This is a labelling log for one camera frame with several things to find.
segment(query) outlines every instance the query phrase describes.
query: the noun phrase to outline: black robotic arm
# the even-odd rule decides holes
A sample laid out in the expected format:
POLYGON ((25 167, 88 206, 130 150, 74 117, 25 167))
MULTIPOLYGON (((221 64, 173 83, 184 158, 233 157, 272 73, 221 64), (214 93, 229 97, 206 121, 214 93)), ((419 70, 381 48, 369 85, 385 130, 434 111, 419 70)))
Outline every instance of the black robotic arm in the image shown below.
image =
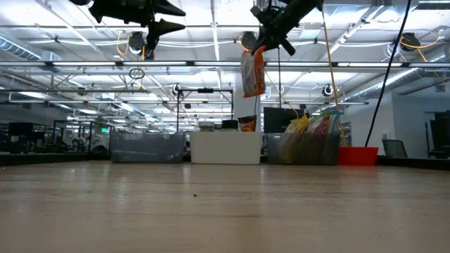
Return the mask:
POLYGON ((259 28, 259 37, 253 53, 261 46, 266 46, 267 50, 278 48, 279 45, 293 56, 295 54, 294 47, 286 39, 290 30, 298 26, 300 20, 306 16, 314 8, 322 11, 323 0, 280 0, 287 4, 281 8, 269 6, 264 10, 260 10, 257 6, 250 9, 252 14, 262 24, 259 28))

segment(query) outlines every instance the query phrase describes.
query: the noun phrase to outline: clear plastic bin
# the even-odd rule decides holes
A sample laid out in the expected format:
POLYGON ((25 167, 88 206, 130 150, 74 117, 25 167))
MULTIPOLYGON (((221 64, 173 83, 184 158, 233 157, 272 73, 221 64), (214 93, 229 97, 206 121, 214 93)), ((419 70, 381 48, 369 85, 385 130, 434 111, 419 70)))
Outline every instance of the clear plastic bin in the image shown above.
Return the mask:
POLYGON ((182 163, 186 133, 124 134, 111 131, 111 160, 123 163, 182 163))
POLYGON ((339 134, 266 134, 269 164, 337 165, 339 134))

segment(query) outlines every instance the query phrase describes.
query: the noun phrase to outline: yellow bag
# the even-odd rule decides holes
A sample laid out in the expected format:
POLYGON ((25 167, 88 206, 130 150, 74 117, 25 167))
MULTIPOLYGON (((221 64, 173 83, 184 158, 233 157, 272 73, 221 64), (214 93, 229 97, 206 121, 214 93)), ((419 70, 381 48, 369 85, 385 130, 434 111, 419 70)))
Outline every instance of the yellow bag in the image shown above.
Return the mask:
POLYGON ((288 128, 285 130, 280 140, 279 155, 288 164, 292 164, 295 160, 298 149, 301 146, 300 138, 308 128, 309 119, 305 115, 300 119, 290 121, 288 128))

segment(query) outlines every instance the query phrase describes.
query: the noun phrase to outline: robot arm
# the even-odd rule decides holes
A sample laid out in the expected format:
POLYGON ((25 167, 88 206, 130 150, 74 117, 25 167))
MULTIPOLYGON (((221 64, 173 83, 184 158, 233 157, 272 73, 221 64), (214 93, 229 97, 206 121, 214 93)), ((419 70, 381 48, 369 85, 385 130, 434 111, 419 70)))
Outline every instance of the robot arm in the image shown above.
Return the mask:
MULTIPOLYGON (((74 4, 89 3, 90 0, 71 0, 74 4)), ((155 50, 160 36, 183 30, 184 25, 174 22, 167 22, 161 19, 155 21, 155 14, 167 14, 175 16, 186 16, 186 13, 167 0, 95 0, 89 9, 97 22, 101 22, 103 17, 117 18, 123 20, 125 24, 136 22, 142 27, 148 27, 146 44, 146 56, 155 50)))
POLYGON ((259 28, 259 37, 254 53, 261 46, 266 46, 267 50, 277 48, 278 45, 289 53, 295 54, 294 47, 286 39, 290 30, 298 26, 299 21, 314 8, 322 11, 323 0, 280 0, 287 4, 285 8, 279 8, 271 5, 269 1, 268 8, 263 11, 257 6, 250 10, 252 14, 262 24, 259 28))

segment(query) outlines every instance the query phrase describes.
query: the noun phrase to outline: plastic bin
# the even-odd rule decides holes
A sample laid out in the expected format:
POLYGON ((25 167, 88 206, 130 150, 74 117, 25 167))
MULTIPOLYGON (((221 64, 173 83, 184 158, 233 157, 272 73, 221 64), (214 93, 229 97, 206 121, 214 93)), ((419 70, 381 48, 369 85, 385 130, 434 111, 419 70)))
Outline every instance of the plastic bin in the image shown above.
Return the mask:
POLYGON ((339 151, 339 165, 373 166, 377 162, 377 156, 377 147, 341 147, 339 151))
POLYGON ((266 134, 269 164, 338 165, 339 134, 266 134))
POLYGON ((262 134, 197 132, 191 136, 191 161, 196 164, 259 164, 262 134))
POLYGON ((124 134, 111 131, 111 160, 124 163, 182 163, 186 133, 124 134))

